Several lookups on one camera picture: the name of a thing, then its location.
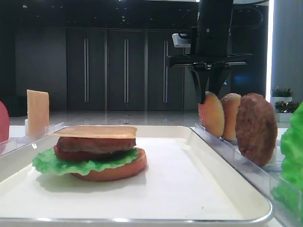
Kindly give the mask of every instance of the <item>green plant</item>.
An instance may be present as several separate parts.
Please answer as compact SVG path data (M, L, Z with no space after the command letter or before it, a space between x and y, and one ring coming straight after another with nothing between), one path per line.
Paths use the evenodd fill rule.
M293 92L289 87L285 87L284 89L276 87L272 90L272 97L292 97Z
M296 109L299 107L300 103L295 102L276 102L276 108L278 110L278 113L293 113L296 111Z

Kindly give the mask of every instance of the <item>green lettuce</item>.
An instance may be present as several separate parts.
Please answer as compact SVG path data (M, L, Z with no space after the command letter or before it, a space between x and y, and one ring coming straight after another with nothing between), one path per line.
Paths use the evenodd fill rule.
M64 175L69 173L78 173L87 175L91 170L101 172L107 168L118 168L131 163L138 158L138 150L131 149L117 156L104 160L89 161L67 161L56 157L53 148L39 153L33 159L33 166L36 170L43 174Z
M281 152L285 155L282 162L282 177L303 191L303 104L294 112L291 126L281 137ZM296 187L280 183L273 188L273 197L284 204L296 216L303 218L303 213L298 213L300 206Z

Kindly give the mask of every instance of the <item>bun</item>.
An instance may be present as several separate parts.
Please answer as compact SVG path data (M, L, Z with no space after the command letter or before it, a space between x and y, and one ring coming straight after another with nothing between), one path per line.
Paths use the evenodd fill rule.
M78 125L54 132L53 136L89 139L135 139L137 128L133 126Z
M205 93L204 104L199 104L199 118L206 130L219 138L224 130L224 112L218 97L209 91Z
M273 106L262 95L243 96L235 129L241 154L258 166L266 165L276 146L277 124Z
M221 99L225 117L225 125L222 138L226 140L236 139L235 127L240 99L241 96L236 93L227 94Z
M147 166L145 151L141 148L137 149L139 151L138 158L133 162L126 164L125 166L121 166L115 169L108 168L102 172L92 170L88 175L85 176L75 173L72 173L72 175L82 180L92 182L116 181L135 176Z

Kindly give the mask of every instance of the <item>lettuce leaf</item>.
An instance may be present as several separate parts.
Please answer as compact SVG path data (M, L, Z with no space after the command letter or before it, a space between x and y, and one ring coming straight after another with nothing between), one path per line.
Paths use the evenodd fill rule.
M76 162L57 158L54 154L53 148L51 148L39 153L33 159L33 166L38 172L43 174L64 175L69 173L78 173L81 175L87 175L91 170L101 172L107 168L118 168L129 164L138 158L138 154L138 150L134 148L117 156L103 160Z

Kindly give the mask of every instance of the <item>white pot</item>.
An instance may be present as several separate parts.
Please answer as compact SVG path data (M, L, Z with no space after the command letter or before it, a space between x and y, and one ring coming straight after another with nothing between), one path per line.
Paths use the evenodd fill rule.
M277 113L276 121L277 122L289 122L289 119L292 117L293 113Z
M285 102L285 103L289 103L293 100L292 97L271 97L270 98L270 103L271 105L274 107L274 109L276 110L276 102Z

